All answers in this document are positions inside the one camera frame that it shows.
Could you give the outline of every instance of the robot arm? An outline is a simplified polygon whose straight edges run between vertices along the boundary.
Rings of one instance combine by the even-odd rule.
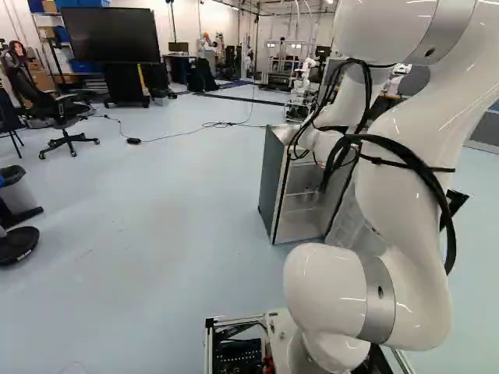
[[[388,15],[404,25],[401,33],[391,31]],[[368,132],[407,146],[428,165],[454,168],[463,143],[499,99],[499,2],[342,1],[334,41],[342,54],[373,65],[431,67],[428,86],[380,116]],[[364,90],[355,68],[346,73],[327,125],[353,125],[362,115],[365,103],[357,97]],[[303,141],[313,149],[317,134],[308,135]],[[366,143],[362,152],[401,162],[377,145]],[[436,176],[446,191],[450,175]],[[306,244],[285,264],[289,311],[308,353],[328,372],[359,365],[367,341],[424,351],[440,345],[451,329],[434,198],[413,171],[365,160],[354,182],[364,217],[389,243],[384,254]]]

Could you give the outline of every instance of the gray floor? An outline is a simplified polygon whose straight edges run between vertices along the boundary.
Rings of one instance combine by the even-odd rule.
[[[243,89],[252,94],[230,90]],[[250,104],[183,95],[166,108],[105,112],[124,133],[153,139],[241,121]],[[280,107],[256,104],[248,125],[280,122]],[[103,118],[71,128],[82,131],[101,145],[77,144],[74,159],[61,148],[38,160],[55,130],[22,131],[21,161],[0,140],[0,165],[23,165],[45,208],[30,221],[41,230],[37,250],[0,272],[0,372],[55,374],[82,362],[90,374],[201,373],[207,316],[285,302],[291,246],[269,245],[257,213],[264,131],[208,129],[140,146]],[[495,371],[498,161],[462,153],[454,184],[473,199],[456,218],[455,328],[441,348],[410,355],[418,373]]]

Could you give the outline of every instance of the black strap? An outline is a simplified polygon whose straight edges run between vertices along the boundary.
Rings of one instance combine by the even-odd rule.
[[[390,166],[395,166],[396,168],[411,169],[412,170],[412,168],[410,166],[408,166],[407,164],[402,164],[400,162],[385,160],[381,157],[372,157],[372,156],[368,156],[366,154],[360,154],[360,158],[363,158],[364,160],[368,160],[375,165],[390,165]],[[434,171],[434,172],[455,173],[455,169],[450,169],[450,168],[432,168],[432,167],[429,167],[429,168],[431,171]]]

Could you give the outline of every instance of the large monitor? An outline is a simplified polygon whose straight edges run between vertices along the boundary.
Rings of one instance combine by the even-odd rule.
[[[62,8],[75,59],[159,63],[156,23],[150,9]]]

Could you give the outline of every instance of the black cable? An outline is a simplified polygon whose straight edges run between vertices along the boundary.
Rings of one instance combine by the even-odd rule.
[[[329,158],[327,159],[326,168],[324,171],[324,179],[321,183],[320,189],[324,191],[327,187],[327,182],[333,173],[338,170],[341,165],[338,163],[338,158],[336,154],[344,149],[349,150],[352,143],[361,144],[363,140],[370,143],[374,143],[378,146],[383,147],[386,150],[391,151],[402,161],[404,161],[407,167],[414,171],[424,182],[426,187],[430,190],[430,193],[437,201],[439,207],[441,208],[441,222],[447,228],[447,255],[445,258],[445,272],[447,275],[452,271],[455,259],[457,256],[457,241],[455,237],[455,228],[452,221],[451,211],[449,209],[447,197],[444,190],[441,187],[440,182],[434,174],[434,171],[430,166],[428,166],[423,160],[421,160],[414,152],[412,152],[406,146],[394,141],[393,139],[384,138],[383,136],[372,135],[372,134],[362,134],[354,135],[347,134],[341,138],[333,147]],[[335,208],[334,215],[331,219],[334,220],[336,214],[338,213],[339,207],[341,205],[343,196],[346,189],[342,191],[340,200]]]
[[[355,133],[360,133],[366,128],[367,119],[369,116],[370,102],[371,102],[371,97],[372,97],[372,89],[373,89],[373,80],[371,77],[370,66],[365,61],[358,60],[355,58],[349,58],[348,60],[346,60],[345,62],[336,66],[336,68],[334,68],[333,73],[331,74],[331,78],[329,79],[329,82],[327,84],[326,91],[325,91],[324,97],[322,98],[322,101],[320,102],[320,104],[318,105],[318,107],[314,111],[314,113],[312,113],[312,115],[310,117],[308,117],[308,119],[305,121],[305,123],[303,123],[302,127],[300,127],[298,132],[296,132],[295,135],[292,137],[292,139],[289,143],[289,147],[288,147],[288,156],[291,157],[291,159],[293,161],[302,159],[309,154],[308,150],[304,150],[300,154],[298,154],[296,152],[296,147],[298,146],[299,139],[301,138],[303,133],[311,125],[314,125],[313,121],[317,118],[317,116],[320,114],[322,109],[328,103],[331,95],[334,93],[334,89],[339,81],[341,71],[343,70],[344,67],[346,67],[347,65],[351,65],[351,64],[357,64],[357,65],[361,66],[362,71],[363,71],[364,83],[365,83],[365,87],[366,87],[366,105],[365,105],[363,116],[360,120],[360,123],[356,127]],[[347,154],[348,154],[348,152],[342,152],[339,155],[341,162],[343,162],[345,160],[345,157]]]
[[[128,136],[128,135],[123,133],[121,120],[119,120],[117,118],[109,117],[108,115],[95,115],[94,117],[106,118],[110,121],[117,122],[119,124],[119,135],[121,135],[122,137],[124,137],[126,139],[129,139],[131,137],[131,136]],[[156,142],[158,140],[175,138],[177,136],[191,135],[191,134],[194,134],[196,132],[199,132],[199,131],[205,130],[205,129],[225,129],[225,128],[232,127],[232,126],[251,127],[251,128],[255,128],[255,129],[265,129],[267,127],[267,125],[260,125],[260,126],[258,126],[258,125],[245,125],[244,122],[223,122],[223,121],[205,122],[201,125],[201,127],[199,127],[198,129],[195,129],[193,131],[177,132],[175,134],[160,136],[160,137],[154,138],[154,139],[142,140],[141,143],[152,143],[152,142]]]

